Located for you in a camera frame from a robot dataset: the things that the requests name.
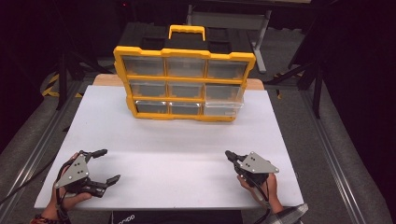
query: clear plastic drawer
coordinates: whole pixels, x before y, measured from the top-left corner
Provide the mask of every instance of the clear plastic drawer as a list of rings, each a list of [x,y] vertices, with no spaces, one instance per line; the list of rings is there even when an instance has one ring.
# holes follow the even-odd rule
[[[161,96],[166,95],[165,81],[134,80],[129,81],[134,96]]]
[[[135,101],[137,113],[166,114],[166,102],[162,101]]]
[[[207,61],[208,78],[242,79],[247,68],[247,62]]]
[[[203,77],[205,60],[199,58],[166,58],[169,77]]]
[[[202,98],[203,83],[168,82],[170,97]]]
[[[170,102],[169,108],[171,114],[199,115],[201,113],[201,104],[199,103]]]
[[[237,102],[243,96],[239,85],[206,84],[205,99],[207,101]]]
[[[144,56],[122,56],[128,75],[164,76],[163,58]]]

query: carrying handle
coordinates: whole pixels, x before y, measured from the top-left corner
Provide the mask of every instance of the carrying handle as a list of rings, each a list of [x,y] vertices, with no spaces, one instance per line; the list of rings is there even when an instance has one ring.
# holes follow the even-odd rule
[[[169,39],[172,37],[173,32],[201,34],[202,39],[205,41],[205,27],[204,26],[171,25],[169,28],[169,37],[168,37]]]

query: black cable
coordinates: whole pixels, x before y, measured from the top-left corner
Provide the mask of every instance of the black cable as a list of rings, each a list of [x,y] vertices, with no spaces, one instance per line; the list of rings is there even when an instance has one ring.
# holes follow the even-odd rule
[[[2,201],[0,201],[0,205],[2,205],[3,203],[5,203],[9,198],[11,198],[12,196],[14,196],[14,194],[16,194],[19,190],[23,189],[24,187],[26,187],[28,184],[30,184],[34,179],[36,179],[39,175],[41,175],[41,173],[44,172],[44,170],[46,170],[51,163],[53,163],[53,161],[55,161],[56,155],[52,157],[52,159],[49,160],[49,162],[41,169],[39,170],[35,175],[32,175],[32,177],[30,177],[30,179],[26,180],[22,185],[20,185],[17,189],[12,190],[12,192],[10,192],[8,194],[8,196],[6,198],[4,198]]]
[[[249,176],[247,176],[247,175],[244,175],[244,178],[246,178],[246,179],[249,180],[251,183],[253,183],[254,186],[256,187],[256,189],[259,190],[259,192],[260,192],[260,194],[262,195],[262,197],[264,198],[264,200],[265,200],[267,203],[269,203],[269,199],[268,199],[268,197],[265,195],[264,191],[262,191],[261,186],[259,186],[255,181],[253,181],[253,180],[252,180]],[[267,186],[267,193],[268,193],[268,196],[269,196],[269,195],[270,195],[270,191],[269,191],[269,189],[268,189],[268,183],[267,183],[266,180],[265,180],[265,185]],[[264,214],[261,218],[259,218],[257,221],[255,221],[254,224],[260,224],[260,223],[264,222],[264,220],[267,219],[268,216],[270,215],[270,211],[271,211],[271,208],[267,205],[267,210],[266,210],[265,214]]]

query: metal stand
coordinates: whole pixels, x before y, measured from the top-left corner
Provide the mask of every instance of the metal stand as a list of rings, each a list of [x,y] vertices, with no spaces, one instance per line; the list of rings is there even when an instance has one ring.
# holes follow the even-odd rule
[[[262,47],[262,40],[264,39],[265,32],[267,31],[268,22],[270,21],[270,17],[271,17],[271,12],[272,12],[271,10],[267,10],[265,12],[265,17],[262,19],[262,25],[260,26],[259,29],[259,37],[257,38],[257,42],[252,43],[253,52],[254,55],[256,56],[256,63],[260,73],[265,73],[267,71],[267,69],[265,68],[264,60],[262,59],[262,52],[260,51],[260,48]]]
[[[319,103],[320,103],[320,95],[321,95],[321,86],[323,81],[323,70],[321,69],[320,62],[306,63],[304,65],[300,65],[294,69],[291,69],[289,72],[283,74],[280,77],[276,77],[270,81],[264,81],[265,85],[276,85],[281,81],[284,81],[290,77],[294,77],[299,73],[304,72],[303,76],[297,82],[297,87],[301,91],[308,90],[309,86],[315,80],[315,88],[314,88],[314,99],[312,108],[314,110],[315,116],[317,119],[320,119],[319,115]]]

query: plastic storage organizer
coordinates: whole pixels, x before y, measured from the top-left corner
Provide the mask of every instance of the plastic storage organizer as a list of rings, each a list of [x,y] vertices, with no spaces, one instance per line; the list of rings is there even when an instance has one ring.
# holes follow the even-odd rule
[[[232,121],[256,62],[245,31],[144,23],[127,24],[114,56],[140,119]]]

